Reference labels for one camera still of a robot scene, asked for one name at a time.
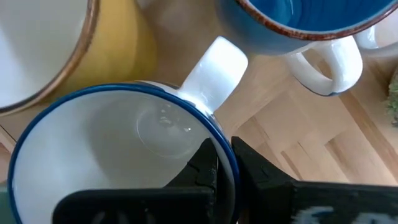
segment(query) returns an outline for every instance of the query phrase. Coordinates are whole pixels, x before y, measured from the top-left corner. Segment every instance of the white mug handle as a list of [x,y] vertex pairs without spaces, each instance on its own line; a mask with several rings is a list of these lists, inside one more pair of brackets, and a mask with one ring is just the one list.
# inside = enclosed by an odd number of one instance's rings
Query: white mug handle
[[376,26],[372,26],[354,35],[355,41],[361,53],[371,57],[398,56],[398,42],[379,47],[376,42]]
[[333,79],[313,68],[301,52],[285,56],[292,74],[309,90],[333,96],[351,88],[360,78],[363,63],[352,36],[320,43],[313,49],[329,64]]
[[217,37],[177,90],[177,95],[212,114],[236,88],[247,67],[245,54],[224,37]]

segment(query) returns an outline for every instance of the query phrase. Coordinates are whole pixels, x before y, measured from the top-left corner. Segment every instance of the blue rim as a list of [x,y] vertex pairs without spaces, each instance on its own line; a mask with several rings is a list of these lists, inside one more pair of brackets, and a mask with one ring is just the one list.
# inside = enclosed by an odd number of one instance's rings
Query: blue rim
[[233,211],[233,216],[232,216],[232,222],[231,223],[236,223],[238,218],[239,218],[239,211],[240,211],[240,193],[241,193],[241,181],[240,181],[240,175],[239,175],[239,168],[238,168],[238,162],[235,158],[235,155],[233,153],[233,150],[231,148],[231,145],[229,144],[228,140],[225,138],[225,136],[222,134],[221,130],[215,126],[204,114],[199,112],[194,106],[192,106],[190,103],[187,103],[184,100],[181,100],[180,98],[171,95],[170,93],[165,92],[163,89],[160,88],[154,88],[151,86],[147,85],[140,85],[140,84],[106,84],[106,85],[98,85],[98,86],[91,86],[82,90],[78,90],[76,92],[73,92],[67,96],[64,96],[51,104],[48,108],[44,109],[41,113],[39,113],[26,127],[25,131],[22,133],[20,136],[14,152],[12,153],[11,156],[11,161],[9,164],[9,172],[8,172],[8,182],[7,182],[7,187],[9,189],[9,202],[11,206],[11,210],[14,214],[14,217],[16,219],[17,223],[22,223],[21,218],[19,216],[19,213],[17,211],[16,207],[16,202],[15,202],[15,197],[14,197],[14,191],[13,191],[13,182],[14,182],[14,168],[16,164],[16,160],[18,157],[18,153],[21,149],[21,146],[23,145],[24,141],[26,140],[26,137],[29,135],[29,133],[32,131],[34,126],[40,122],[41,119],[43,119],[45,116],[47,116],[50,112],[52,112],[54,109],[59,107],[60,105],[73,100],[75,98],[78,98],[83,95],[87,95],[90,93],[97,93],[101,91],[114,91],[114,90],[127,90],[127,91],[137,91],[141,93],[147,93],[150,95],[158,96],[162,99],[165,99],[167,101],[170,101],[172,103],[175,103],[176,105],[179,105],[181,108],[185,109],[188,111],[190,114],[194,115],[196,119],[198,119],[208,130],[209,132],[214,135],[215,139],[219,142],[221,147],[224,149],[224,152],[229,160],[229,164],[231,165],[232,168],[232,173],[234,177],[234,184],[235,184],[235,205],[234,205],[234,211]]

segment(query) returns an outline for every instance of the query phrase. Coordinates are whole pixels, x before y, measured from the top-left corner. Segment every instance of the wooden table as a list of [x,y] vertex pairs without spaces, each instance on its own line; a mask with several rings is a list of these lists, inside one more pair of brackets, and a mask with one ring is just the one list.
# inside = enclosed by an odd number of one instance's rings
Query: wooden table
[[[225,35],[214,0],[138,1],[158,43],[159,66],[153,79],[180,85],[214,39]],[[397,18],[395,13],[382,26],[382,42],[398,40],[387,28],[390,21],[396,27]],[[328,73],[322,59],[312,52],[307,56]],[[249,60],[241,83],[216,112],[228,136],[241,136],[297,179],[397,185],[398,129],[389,124],[383,104],[396,58],[365,59],[358,84],[333,98],[303,88],[279,57],[252,55]],[[14,140],[43,108],[0,118],[0,142],[11,151]],[[2,181],[9,154],[0,149],[0,156]]]

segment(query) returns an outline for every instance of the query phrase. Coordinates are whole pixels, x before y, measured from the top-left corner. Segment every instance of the white mug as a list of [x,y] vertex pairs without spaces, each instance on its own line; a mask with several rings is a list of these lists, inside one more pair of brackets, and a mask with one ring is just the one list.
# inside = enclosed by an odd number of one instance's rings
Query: white mug
[[356,43],[362,54],[370,57],[398,56],[398,42],[380,47],[376,42],[376,26],[372,26],[355,35]]
[[238,165],[212,114],[247,65],[242,51],[218,37],[179,89],[100,85],[50,105],[22,133],[11,158],[7,188],[16,221],[50,224],[58,202],[81,190],[164,187],[210,138],[227,176],[225,221],[236,222]]

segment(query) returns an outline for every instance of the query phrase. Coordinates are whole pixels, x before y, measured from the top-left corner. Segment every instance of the enamel mug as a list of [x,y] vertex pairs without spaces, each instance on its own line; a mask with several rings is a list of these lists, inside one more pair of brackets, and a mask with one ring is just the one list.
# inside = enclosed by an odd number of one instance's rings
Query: enamel mug
[[361,53],[369,57],[398,56],[398,11],[355,36]]
[[[398,0],[217,0],[220,20],[231,41],[250,52],[282,55],[296,79],[310,91],[333,96],[360,78],[363,62],[352,35],[376,24],[398,7]],[[333,78],[303,56],[317,51]]]
[[81,190],[164,187],[208,138],[227,177],[223,218],[236,222],[238,165],[213,112],[247,65],[218,37],[181,88],[107,84],[60,98],[33,119],[11,156],[7,193],[17,223],[50,224],[59,201]]
[[0,115],[154,68],[134,0],[0,0]]

